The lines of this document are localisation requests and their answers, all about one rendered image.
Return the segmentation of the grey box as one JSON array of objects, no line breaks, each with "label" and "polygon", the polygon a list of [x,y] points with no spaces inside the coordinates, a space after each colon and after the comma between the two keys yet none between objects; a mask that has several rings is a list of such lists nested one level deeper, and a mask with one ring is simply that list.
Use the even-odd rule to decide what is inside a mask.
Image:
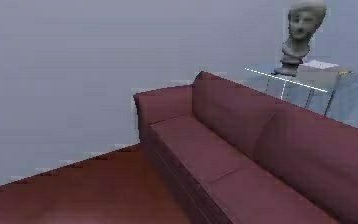
[{"label": "grey box", "polygon": [[296,80],[319,89],[331,90],[339,76],[339,65],[312,60],[298,67]]}]

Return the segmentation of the glass side table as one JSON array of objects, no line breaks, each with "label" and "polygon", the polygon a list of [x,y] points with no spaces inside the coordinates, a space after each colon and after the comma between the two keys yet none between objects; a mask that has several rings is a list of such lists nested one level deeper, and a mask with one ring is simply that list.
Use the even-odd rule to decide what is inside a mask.
[{"label": "glass side table", "polygon": [[326,116],[331,109],[335,95],[339,92],[340,83],[354,74],[350,69],[339,67],[339,71],[347,70],[349,74],[339,74],[336,84],[331,90],[319,89],[303,84],[297,81],[296,77],[275,75],[272,70],[265,71],[259,68],[246,68],[246,71],[266,78],[265,93],[304,109],[312,109]]}]

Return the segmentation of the dark red sofa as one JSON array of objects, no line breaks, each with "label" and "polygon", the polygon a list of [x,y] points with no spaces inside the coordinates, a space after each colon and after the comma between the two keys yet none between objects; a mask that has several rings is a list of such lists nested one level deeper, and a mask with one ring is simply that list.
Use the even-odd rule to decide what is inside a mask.
[{"label": "dark red sofa", "polygon": [[358,128],[208,72],[134,101],[191,224],[358,224]]}]

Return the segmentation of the grey stone bust statue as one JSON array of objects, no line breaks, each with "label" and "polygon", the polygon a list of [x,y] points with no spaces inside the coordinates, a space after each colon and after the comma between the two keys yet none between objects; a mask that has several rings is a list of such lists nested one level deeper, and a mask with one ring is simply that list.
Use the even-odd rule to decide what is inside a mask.
[{"label": "grey stone bust statue", "polygon": [[310,40],[322,25],[327,6],[324,0],[295,0],[289,9],[288,38],[282,44],[282,66],[274,70],[275,75],[297,76],[303,58],[310,52]]}]

